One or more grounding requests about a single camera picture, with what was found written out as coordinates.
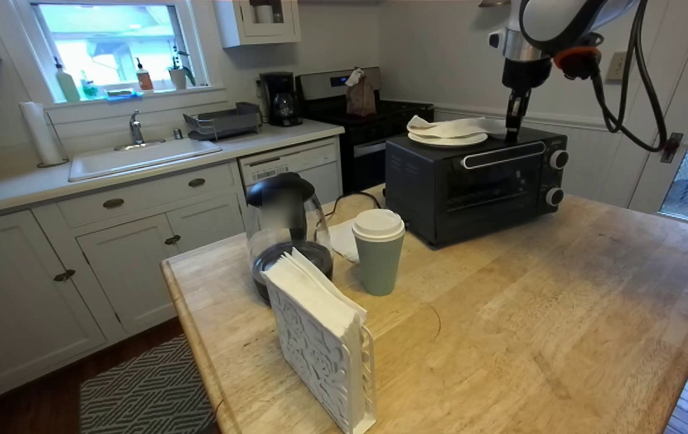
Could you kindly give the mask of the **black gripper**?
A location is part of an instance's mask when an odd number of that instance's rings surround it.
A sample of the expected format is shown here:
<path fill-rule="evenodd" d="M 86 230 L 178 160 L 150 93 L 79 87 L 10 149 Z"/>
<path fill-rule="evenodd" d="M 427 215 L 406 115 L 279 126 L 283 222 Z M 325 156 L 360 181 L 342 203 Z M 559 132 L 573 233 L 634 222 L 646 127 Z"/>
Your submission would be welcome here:
<path fill-rule="evenodd" d="M 550 74 L 550 60 L 541 57 L 541 60 L 505 60 L 505 71 L 501 71 L 501 84 L 512 92 L 506 100 L 506 136 L 505 141 L 509 144 L 515 143 L 515 132 L 523 126 L 526 110 L 528 110 L 528 100 L 530 100 L 530 90 L 541 87 Z"/>

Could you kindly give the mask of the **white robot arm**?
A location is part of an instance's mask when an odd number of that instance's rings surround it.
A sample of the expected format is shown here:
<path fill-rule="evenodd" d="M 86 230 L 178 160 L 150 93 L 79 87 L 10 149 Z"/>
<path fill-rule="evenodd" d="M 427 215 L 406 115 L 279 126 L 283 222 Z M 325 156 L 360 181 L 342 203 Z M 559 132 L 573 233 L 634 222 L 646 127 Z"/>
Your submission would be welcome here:
<path fill-rule="evenodd" d="M 509 90 L 505 137 L 514 143 L 528 100 L 550 67 L 567 80 L 598 80 L 598 28 L 623 16 L 637 0 L 509 0 L 509 16 L 488 43 L 505 57 L 501 84 Z"/>

